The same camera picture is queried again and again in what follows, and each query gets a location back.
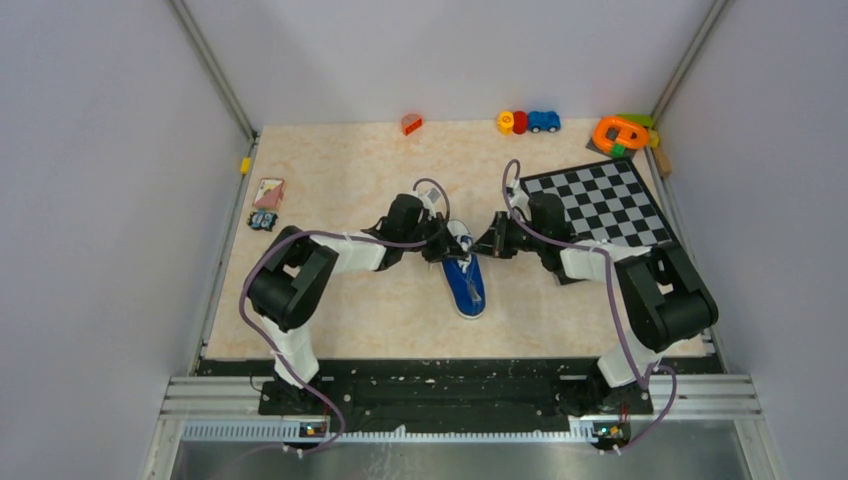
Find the white shoelace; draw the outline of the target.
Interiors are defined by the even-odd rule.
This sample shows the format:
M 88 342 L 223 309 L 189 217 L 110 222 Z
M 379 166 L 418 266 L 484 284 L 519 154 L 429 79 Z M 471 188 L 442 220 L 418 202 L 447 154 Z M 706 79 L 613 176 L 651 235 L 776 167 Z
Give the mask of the white shoelace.
M 463 275 L 470 274 L 472 271 L 479 268 L 477 257 L 471 251 L 472 245 L 472 241 L 462 240 L 460 242 L 460 247 L 463 251 L 463 256 L 457 260 L 457 266 L 459 271 Z

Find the blue canvas sneaker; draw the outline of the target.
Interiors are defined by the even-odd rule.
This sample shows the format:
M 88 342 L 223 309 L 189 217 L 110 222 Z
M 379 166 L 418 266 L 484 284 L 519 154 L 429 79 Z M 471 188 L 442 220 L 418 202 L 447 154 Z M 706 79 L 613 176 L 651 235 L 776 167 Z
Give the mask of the blue canvas sneaker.
M 450 220 L 448 229 L 452 235 L 469 235 L 474 243 L 470 229 L 462 221 Z M 479 318 L 486 308 L 485 285 L 479 260 L 478 265 L 478 269 L 463 275 L 458 269 L 457 262 L 442 262 L 442 270 L 454 305 L 458 313 L 466 319 Z

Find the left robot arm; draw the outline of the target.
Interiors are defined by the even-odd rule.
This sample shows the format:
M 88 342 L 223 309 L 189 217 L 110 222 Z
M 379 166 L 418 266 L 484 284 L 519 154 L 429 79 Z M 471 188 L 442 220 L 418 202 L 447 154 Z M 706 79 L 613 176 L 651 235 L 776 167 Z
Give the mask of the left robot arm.
M 407 252 L 428 263 L 468 259 L 468 248 L 449 224 L 427 195 L 401 193 L 374 226 L 353 234 L 296 226 L 279 232 L 245 279 L 239 312 L 269 345 L 275 375 L 285 383 L 283 401 L 292 410 L 308 413 L 320 401 L 321 388 L 313 380 L 319 363 L 307 323 L 331 278 L 385 271 Z

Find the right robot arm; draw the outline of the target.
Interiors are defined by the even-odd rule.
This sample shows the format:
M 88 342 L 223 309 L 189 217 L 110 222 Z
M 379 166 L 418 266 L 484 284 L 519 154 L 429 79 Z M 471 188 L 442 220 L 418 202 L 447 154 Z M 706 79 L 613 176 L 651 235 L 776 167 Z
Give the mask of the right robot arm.
M 562 200 L 535 193 L 522 207 L 495 214 L 472 252 L 508 259 L 533 252 L 564 283 L 604 284 L 619 343 L 597 359 L 575 396 L 600 412 L 612 412 L 627 388 L 646 388 L 648 374 L 672 346 L 714 325 L 718 307 L 682 246 L 667 241 L 627 247 L 580 238 L 565 218 Z

